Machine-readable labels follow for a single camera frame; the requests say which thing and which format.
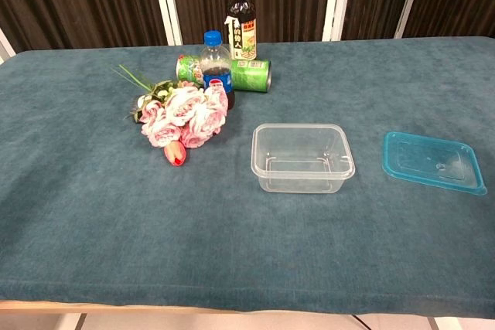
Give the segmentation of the red artificial tulip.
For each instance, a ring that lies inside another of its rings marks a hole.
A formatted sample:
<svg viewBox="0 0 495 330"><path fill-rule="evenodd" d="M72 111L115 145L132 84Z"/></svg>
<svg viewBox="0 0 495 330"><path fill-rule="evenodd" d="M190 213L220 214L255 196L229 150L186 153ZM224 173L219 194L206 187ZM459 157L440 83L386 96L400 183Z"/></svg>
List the red artificial tulip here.
<svg viewBox="0 0 495 330"><path fill-rule="evenodd" d="M186 149L180 141L171 141L163 151L166 159L173 166L181 166L186 160Z"/></svg>

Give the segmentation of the clear plastic food container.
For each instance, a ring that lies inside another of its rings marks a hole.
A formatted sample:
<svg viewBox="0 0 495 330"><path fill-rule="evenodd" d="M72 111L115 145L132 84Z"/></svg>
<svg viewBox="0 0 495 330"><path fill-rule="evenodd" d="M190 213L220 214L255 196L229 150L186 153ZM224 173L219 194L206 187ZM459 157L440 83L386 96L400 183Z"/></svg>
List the clear plastic food container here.
<svg viewBox="0 0 495 330"><path fill-rule="evenodd" d="M338 125L267 123L254 130L251 170L266 192L331 194L356 166Z"/></svg>

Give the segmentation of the blue translucent plastic lid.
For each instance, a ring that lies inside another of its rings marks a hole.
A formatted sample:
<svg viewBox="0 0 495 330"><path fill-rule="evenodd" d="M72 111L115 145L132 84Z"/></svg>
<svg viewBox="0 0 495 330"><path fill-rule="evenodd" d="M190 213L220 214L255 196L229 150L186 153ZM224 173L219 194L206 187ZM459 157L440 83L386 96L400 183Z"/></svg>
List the blue translucent plastic lid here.
<svg viewBox="0 0 495 330"><path fill-rule="evenodd" d="M475 196L487 194L475 151L458 141L388 132L382 168L396 179Z"/></svg>

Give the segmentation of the green chips can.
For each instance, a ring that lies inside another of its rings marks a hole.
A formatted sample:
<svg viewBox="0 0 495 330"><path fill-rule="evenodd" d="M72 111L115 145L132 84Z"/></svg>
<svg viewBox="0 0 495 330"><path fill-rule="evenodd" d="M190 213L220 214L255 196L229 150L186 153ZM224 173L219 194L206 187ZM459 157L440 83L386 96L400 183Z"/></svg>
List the green chips can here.
<svg viewBox="0 0 495 330"><path fill-rule="evenodd" d="M176 63L176 77L203 86L203 73L200 58L194 55L181 55ZM271 86L271 62L250 60L232 62L232 85L235 90L267 93Z"/></svg>

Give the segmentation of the pink artificial rose bouquet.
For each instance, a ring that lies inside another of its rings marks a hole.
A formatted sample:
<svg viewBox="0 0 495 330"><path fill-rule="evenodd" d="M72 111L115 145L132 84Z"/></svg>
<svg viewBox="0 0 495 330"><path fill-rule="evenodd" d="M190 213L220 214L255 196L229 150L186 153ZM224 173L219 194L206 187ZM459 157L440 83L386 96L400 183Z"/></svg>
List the pink artificial rose bouquet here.
<svg viewBox="0 0 495 330"><path fill-rule="evenodd" d="M135 99L130 116L154 147L178 141L185 148L199 148L226 123L228 99L221 84L208 88L188 80L151 84L122 64L113 71L145 91Z"/></svg>

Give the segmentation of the cola bottle with blue cap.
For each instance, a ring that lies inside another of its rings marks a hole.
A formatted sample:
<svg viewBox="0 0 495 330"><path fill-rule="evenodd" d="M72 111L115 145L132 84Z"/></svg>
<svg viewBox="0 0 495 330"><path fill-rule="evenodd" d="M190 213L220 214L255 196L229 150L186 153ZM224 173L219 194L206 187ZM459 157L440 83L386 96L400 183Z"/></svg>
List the cola bottle with blue cap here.
<svg viewBox="0 0 495 330"><path fill-rule="evenodd" d="M203 74L204 88L223 87L227 95L227 109L235 104L235 93L231 81L231 59L229 51L223 46L222 34L210 30L203 36L204 49L200 54L200 68Z"/></svg>

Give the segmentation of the dark sauce bottle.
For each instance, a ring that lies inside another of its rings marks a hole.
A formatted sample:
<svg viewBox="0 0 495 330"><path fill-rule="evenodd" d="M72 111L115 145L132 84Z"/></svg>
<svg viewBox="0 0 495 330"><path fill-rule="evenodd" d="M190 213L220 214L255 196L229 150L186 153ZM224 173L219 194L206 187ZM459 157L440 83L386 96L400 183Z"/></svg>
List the dark sauce bottle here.
<svg viewBox="0 0 495 330"><path fill-rule="evenodd" d="M224 22L228 28L230 58L255 60L257 56L257 25L251 0L231 0Z"/></svg>

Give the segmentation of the teal velvet tablecloth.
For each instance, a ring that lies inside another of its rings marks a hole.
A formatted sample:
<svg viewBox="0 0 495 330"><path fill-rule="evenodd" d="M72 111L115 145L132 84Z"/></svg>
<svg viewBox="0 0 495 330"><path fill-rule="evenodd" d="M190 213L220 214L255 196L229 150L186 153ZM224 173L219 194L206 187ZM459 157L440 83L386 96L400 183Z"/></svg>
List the teal velvet tablecloth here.
<svg viewBox="0 0 495 330"><path fill-rule="evenodd" d="M264 43L266 94L175 168L118 64L170 79L199 46L43 50L0 65L0 300L495 318L495 39ZM337 124L332 195L261 189L264 123ZM487 194L396 179L384 136L458 141Z"/></svg>

